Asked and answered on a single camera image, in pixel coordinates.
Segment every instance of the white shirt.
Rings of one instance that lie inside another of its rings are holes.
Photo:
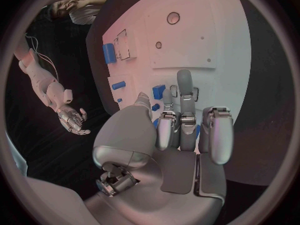
[[[92,24],[101,7],[101,5],[87,5],[75,12],[71,12],[69,15],[74,24]]]

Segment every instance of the hole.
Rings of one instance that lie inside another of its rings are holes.
[[[160,41],[158,41],[158,42],[156,43],[155,47],[156,47],[157,49],[161,49],[161,48],[162,48],[162,43],[161,43]]]
[[[176,23],[179,22],[179,20],[180,20],[180,15],[179,15],[179,13],[177,13],[177,12],[171,12],[171,13],[167,16],[166,20],[167,20],[167,22],[168,22],[169,24],[174,25],[174,24],[176,24]]]

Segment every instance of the blue block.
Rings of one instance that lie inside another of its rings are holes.
[[[158,109],[160,109],[160,105],[159,104],[155,104],[154,106],[152,106],[152,111],[157,111]]]
[[[160,100],[163,98],[163,91],[166,89],[165,85],[158,85],[152,88],[154,99]]]
[[[126,87],[126,83],[124,81],[121,81],[121,82],[111,85],[111,87],[113,90],[117,90],[117,89]]]
[[[117,61],[115,48],[112,43],[107,43],[103,45],[103,52],[106,64],[112,64]]]
[[[197,129],[196,129],[196,139],[198,138],[198,135],[200,134],[200,125],[197,125]]]
[[[159,124],[159,118],[153,122],[154,127],[157,129]]]

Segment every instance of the wire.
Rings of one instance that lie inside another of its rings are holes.
[[[31,43],[32,43],[32,46],[33,46],[33,50],[38,54],[38,56],[39,56],[41,59],[44,59],[45,61],[47,61],[48,63],[50,63],[50,64],[52,65],[52,67],[54,68],[55,73],[56,73],[56,79],[57,79],[57,81],[59,82],[59,81],[60,81],[60,80],[59,80],[59,74],[58,74],[58,71],[56,70],[56,67],[55,67],[54,63],[52,62],[52,60],[51,60],[49,57],[47,57],[46,55],[41,54],[41,53],[38,52],[39,41],[37,40],[37,38],[34,37],[34,36],[27,36],[27,33],[25,34],[25,37],[28,38],[28,39],[31,39]]]

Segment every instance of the person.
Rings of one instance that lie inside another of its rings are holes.
[[[62,0],[46,7],[45,16],[54,21],[70,16],[74,24],[92,24],[106,0]]]

